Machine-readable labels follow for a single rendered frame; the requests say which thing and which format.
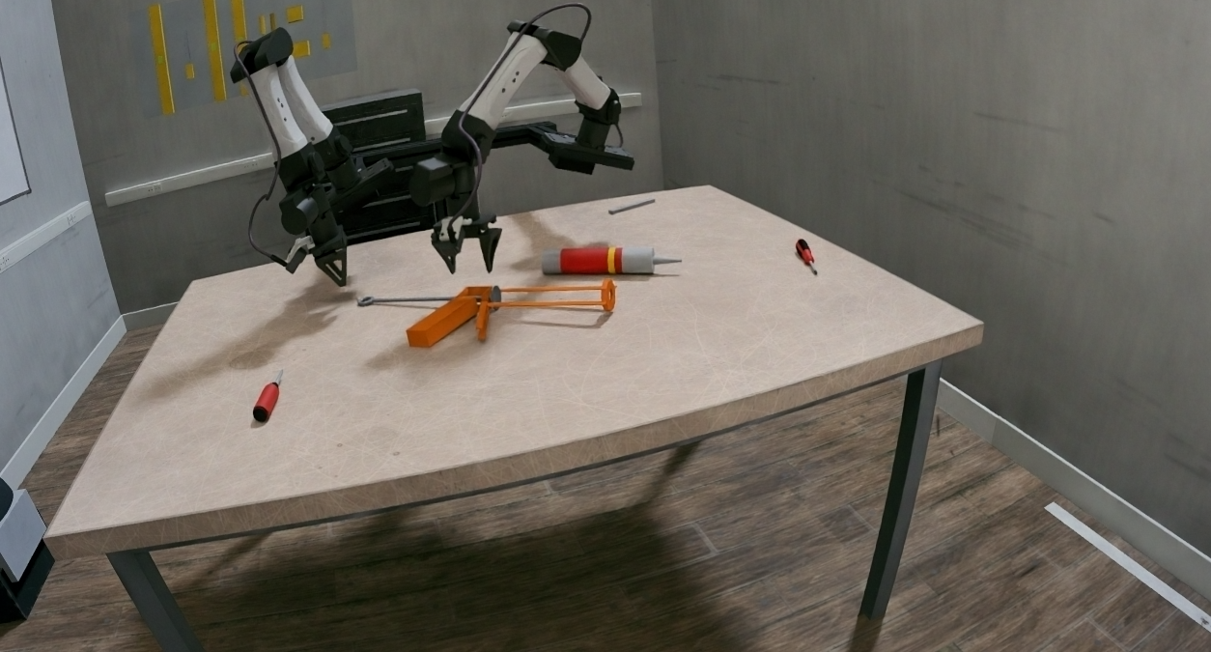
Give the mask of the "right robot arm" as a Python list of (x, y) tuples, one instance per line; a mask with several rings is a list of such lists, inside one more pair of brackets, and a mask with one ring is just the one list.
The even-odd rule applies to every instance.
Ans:
[[(285, 231), (300, 236), (312, 221), (323, 219), (332, 205), (392, 167), (388, 158), (361, 172), (354, 167), (352, 145), (312, 101), (297, 74), (292, 55), (293, 41), (288, 32), (279, 27), (248, 42), (239, 53), (249, 76), (243, 75), (239, 61), (230, 75), (234, 84), (242, 82), (262, 115), (275, 167), (279, 151), (279, 177), (287, 191), (279, 202), (281, 222)], [(329, 191), (325, 191), (322, 184), (314, 184), (323, 179), (325, 171), (335, 185)]]

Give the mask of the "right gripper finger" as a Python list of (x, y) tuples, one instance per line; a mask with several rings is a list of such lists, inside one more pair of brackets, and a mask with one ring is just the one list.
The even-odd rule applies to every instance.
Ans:
[[(344, 247), (344, 248), (348, 248), (348, 244), (345, 244), (345, 247)], [(328, 251), (332, 251), (332, 250), (333, 250), (333, 247), (329, 247), (329, 248), (325, 248), (325, 253), (327, 253)], [(334, 262), (333, 262), (333, 263), (328, 263), (328, 265), (331, 265), (331, 268), (332, 268), (332, 269), (333, 269), (334, 271), (337, 271), (337, 275), (338, 275), (339, 278), (342, 278), (342, 270), (339, 270), (339, 268), (338, 268), (338, 267), (335, 265), (335, 263), (334, 263)]]
[[(327, 263), (332, 263), (334, 261), (342, 261), (342, 279), (337, 278), (334, 271), (332, 271), (327, 267)], [(337, 251), (337, 254), (332, 256), (331, 258), (325, 258), (325, 261), (320, 261), (318, 263), (316, 263), (316, 265), (318, 265), (318, 268), (322, 269), (325, 274), (332, 278), (332, 280), (334, 281), (334, 284), (339, 286), (339, 288), (343, 288), (343, 286), (348, 285), (348, 248), (342, 248)]]

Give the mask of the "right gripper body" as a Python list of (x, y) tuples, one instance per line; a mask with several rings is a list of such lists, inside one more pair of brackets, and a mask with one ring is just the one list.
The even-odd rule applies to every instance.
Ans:
[[(345, 247), (348, 236), (345, 236), (343, 225), (337, 227), (337, 221), (331, 212), (332, 208), (328, 208), (327, 212), (323, 213), (323, 219), (318, 217), (310, 225), (308, 225), (312, 238), (308, 236), (295, 239), (295, 245), (293, 245), (293, 248), (288, 253), (288, 263), (292, 261), (293, 254), (295, 254), (297, 248), (300, 248), (305, 244), (308, 244), (308, 248), (311, 248), (315, 263), (325, 261), (325, 258), (331, 258), (337, 254), (337, 250)], [(325, 248), (329, 247), (333, 247), (333, 250), (325, 253)]]

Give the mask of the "red and white cylinder with yellow stripe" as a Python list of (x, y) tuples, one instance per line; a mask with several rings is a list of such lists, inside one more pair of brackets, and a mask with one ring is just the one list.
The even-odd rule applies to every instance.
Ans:
[(654, 256), (654, 248), (544, 248), (543, 273), (654, 271), (662, 263), (682, 263), (682, 258)]

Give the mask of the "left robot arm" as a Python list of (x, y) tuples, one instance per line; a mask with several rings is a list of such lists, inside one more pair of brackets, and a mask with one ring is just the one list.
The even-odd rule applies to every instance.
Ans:
[[(616, 91), (606, 86), (582, 61), (580, 39), (540, 24), (532, 24), (526, 29), (526, 34), (521, 33), (526, 23), (529, 22), (512, 19), (507, 24), (511, 36), (503, 55), (497, 59), (500, 64), (495, 62), (490, 73), (495, 65), (497, 69), (487, 74), (475, 93), (463, 102), (461, 108), (454, 110), (448, 122), (444, 122), (444, 128), (440, 133), (442, 153), (417, 162), (415, 172), (408, 182), (413, 202), (426, 205), (449, 196), (452, 191), (457, 191), (454, 193), (457, 198), (459, 193), (474, 189), (477, 154), (470, 141), (466, 141), (458, 130), (467, 105), (470, 110), (465, 115), (463, 128), (474, 138), (475, 145), (480, 148), (482, 162), (486, 162), (503, 110), (536, 64), (547, 65), (569, 90), (574, 91), (576, 99), (574, 103), (580, 109), (578, 113), (585, 115), (576, 138), (545, 132), (544, 138), (549, 141), (549, 145), (586, 151), (591, 155), (635, 160), (635, 156), (622, 148), (606, 145), (610, 126), (618, 126), (621, 103)], [(488, 76), (490, 79), (487, 80)]]

